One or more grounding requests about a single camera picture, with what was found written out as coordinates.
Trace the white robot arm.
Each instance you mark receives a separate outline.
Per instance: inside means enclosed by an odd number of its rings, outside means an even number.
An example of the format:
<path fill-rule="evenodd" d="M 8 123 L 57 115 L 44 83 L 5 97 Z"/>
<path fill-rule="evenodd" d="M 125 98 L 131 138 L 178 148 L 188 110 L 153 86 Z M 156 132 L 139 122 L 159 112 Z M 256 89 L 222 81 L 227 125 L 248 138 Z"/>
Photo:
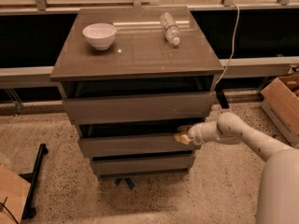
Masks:
<path fill-rule="evenodd" d="M 215 121 L 178 127 L 176 141 L 202 146 L 243 143 L 264 161 L 256 224 L 299 224 L 299 149 L 250 127 L 238 115 L 225 112 Z"/>

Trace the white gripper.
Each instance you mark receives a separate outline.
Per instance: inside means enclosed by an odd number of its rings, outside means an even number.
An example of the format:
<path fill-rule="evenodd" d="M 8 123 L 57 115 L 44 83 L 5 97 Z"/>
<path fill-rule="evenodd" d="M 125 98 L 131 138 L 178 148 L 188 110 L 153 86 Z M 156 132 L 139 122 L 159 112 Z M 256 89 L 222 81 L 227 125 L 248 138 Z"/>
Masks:
<path fill-rule="evenodd" d="M 191 141 L 196 146 L 201 146 L 206 143 L 202 134 L 202 123 L 192 125 L 182 125 L 177 128 L 179 133 L 174 134 L 174 138 L 181 144 L 188 145 Z"/>

